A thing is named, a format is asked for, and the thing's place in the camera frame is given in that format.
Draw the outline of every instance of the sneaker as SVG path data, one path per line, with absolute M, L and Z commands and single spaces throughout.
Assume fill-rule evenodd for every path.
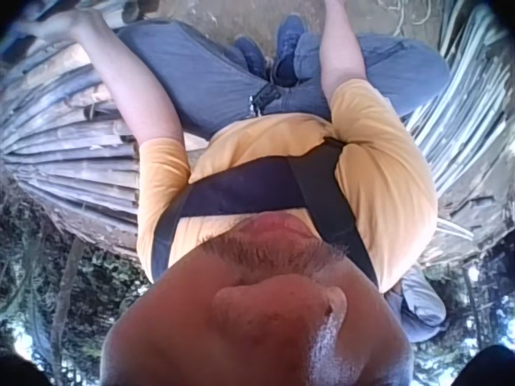
M 237 36 L 233 46 L 245 57 L 250 73 L 266 79 L 266 60 L 258 44 L 248 36 Z
M 300 36 L 307 32 L 304 21 L 296 14 L 285 18 L 277 32 L 277 53 L 272 68 L 272 81 L 283 87 L 293 87 L 299 82 L 295 75 L 295 48 Z

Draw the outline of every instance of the blue shoe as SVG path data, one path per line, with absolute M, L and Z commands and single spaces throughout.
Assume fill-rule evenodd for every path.
M 307 32 L 304 21 L 296 14 L 291 14 L 279 26 L 277 32 L 277 53 L 272 68 L 272 81 L 283 87 L 293 87 L 299 82 L 295 75 L 295 48 L 300 36 Z
M 266 79 L 266 60 L 261 48 L 248 36 L 237 36 L 233 46 L 241 51 L 250 73 Z

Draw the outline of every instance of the yellow shirt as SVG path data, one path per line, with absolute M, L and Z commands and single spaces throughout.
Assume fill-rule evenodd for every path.
M 342 84 L 331 111 L 332 124 L 301 113 L 236 122 L 215 135 L 194 170 L 177 141 L 164 138 L 143 144 L 138 255 L 147 276 L 151 279 L 155 226 L 186 184 L 265 156 L 303 155 L 329 136 L 348 143 L 335 177 L 356 216 L 379 290 L 392 288 L 436 229 L 438 202 L 429 166 L 392 106 L 368 82 Z M 288 212 L 318 234 L 305 209 Z M 181 219 L 169 266 L 206 237 L 226 232 L 247 216 L 251 215 Z

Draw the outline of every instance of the lips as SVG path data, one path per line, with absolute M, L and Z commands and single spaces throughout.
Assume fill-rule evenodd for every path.
M 302 238 L 313 238 L 315 235 L 309 227 L 296 216 L 288 213 L 262 213 L 237 224 L 233 231 L 249 235 L 265 235 L 270 233 L 291 234 Z

